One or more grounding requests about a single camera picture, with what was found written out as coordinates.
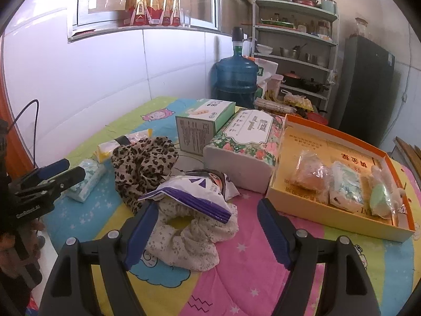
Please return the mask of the person left hand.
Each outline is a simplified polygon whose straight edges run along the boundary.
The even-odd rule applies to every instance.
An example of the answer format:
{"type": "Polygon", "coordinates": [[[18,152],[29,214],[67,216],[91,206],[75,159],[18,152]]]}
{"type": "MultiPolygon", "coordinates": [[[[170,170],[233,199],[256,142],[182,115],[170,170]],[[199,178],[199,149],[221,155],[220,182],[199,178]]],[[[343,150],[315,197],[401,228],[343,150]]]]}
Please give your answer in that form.
{"type": "Polygon", "coordinates": [[[40,220],[32,220],[21,228],[21,254],[16,249],[15,235],[1,234],[1,271],[10,278],[17,278],[22,267],[35,263],[41,256],[41,246],[37,232],[44,230],[45,226],[40,220]]]}

